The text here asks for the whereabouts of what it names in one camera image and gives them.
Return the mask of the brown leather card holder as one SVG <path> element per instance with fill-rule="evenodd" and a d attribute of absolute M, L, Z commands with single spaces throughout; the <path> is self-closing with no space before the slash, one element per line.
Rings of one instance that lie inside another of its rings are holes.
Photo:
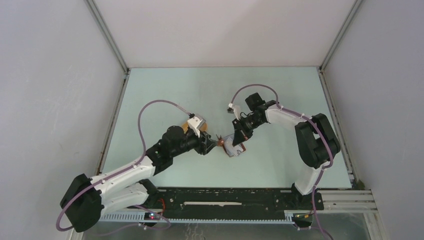
<path fill-rule="evenodd" d="M 223 148 L 224 152 L 230 157 L 238 157 L 246 151 L 243 143 L 233 146 L 234 134 L 227 136 L 217 135 L 217 146 Z"/>

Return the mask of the white striped credit cards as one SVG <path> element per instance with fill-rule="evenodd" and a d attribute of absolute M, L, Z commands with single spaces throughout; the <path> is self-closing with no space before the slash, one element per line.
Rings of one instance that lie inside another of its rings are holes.
<path fill-rule="evenodd" d="M 229 157 L 238 157 L 245 152 L 244 146 L 242 144 L 233 146 L 232 143 L 232 140 L 226 141 L 224 143 L 225 152 Z"/>

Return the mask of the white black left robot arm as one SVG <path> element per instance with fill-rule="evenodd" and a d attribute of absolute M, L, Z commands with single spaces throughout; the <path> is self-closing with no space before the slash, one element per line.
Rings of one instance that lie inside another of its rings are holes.
<path fill-rule="evenodd" d="M 151 177 L 169 168 L 179 155 L 191 150 L 206 155 L 220 145 L 220 140 L 212 139 L 205 131 L 170 126 L 140 158 L 101 175 L 76 176 L 60 201 L 61 215 L 81 233 L 111 212 L 135 205 L 153 208 L 158 202 L 158 190 Z"/>

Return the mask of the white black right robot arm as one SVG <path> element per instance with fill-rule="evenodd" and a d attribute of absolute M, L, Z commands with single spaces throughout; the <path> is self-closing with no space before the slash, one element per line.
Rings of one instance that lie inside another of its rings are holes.
<path fill-rule="evenodd" d="M 317 187 L 323 168 L 329 167 L 341 146 L 326 115 L 306 116 L 280 106 L 275 100 L 264 101 L 258 93 L 245 99 L 250 112 L 242 114 L 240 107 L 230 102 L 228 112 L 235 115 L 232 121 L 234 133 L 225 141 L 226 151 L 233 156 L 242 152 L 242 144 L 249 140 L 254 130 L 263 124 L 276 124 L 293 129 L 298 152 L 303 165 L 299 178 L 294 182 L 291 204 L 304 209 L 311 202 L 310 194 Z"/>

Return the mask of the orange plastic tray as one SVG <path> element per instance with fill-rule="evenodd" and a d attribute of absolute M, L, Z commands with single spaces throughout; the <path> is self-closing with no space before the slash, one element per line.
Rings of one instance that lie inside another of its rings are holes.
<path fill-rule="evenodd" d="M 186 132 L 188 131 L 188 129 L 190 128 L 190 127 L 189 127 L 189 125 L 188 125 L 188 122 L 185 122 L 185 123 L 184 123 L 181 127 L 182 127 L 182 129 L 183 129 L 184 133 L 186 133 Z M 203 123 L 203 124 L 200 126 L 199 130 L 200 130 L 201 132 L 206 132 L 206 131 L 208 130 L 208 125 L 207 125 L 207 123 Z"/>

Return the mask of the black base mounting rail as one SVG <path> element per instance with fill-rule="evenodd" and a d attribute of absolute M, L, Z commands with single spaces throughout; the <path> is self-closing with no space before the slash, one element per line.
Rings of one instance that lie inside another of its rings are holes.
<path fill-rule="evenodd" d="M 324 210 L 322 195 L 292 188 L 160 187 L 142 207 L 169 220 L 284 221 L 288 213 Z"/>

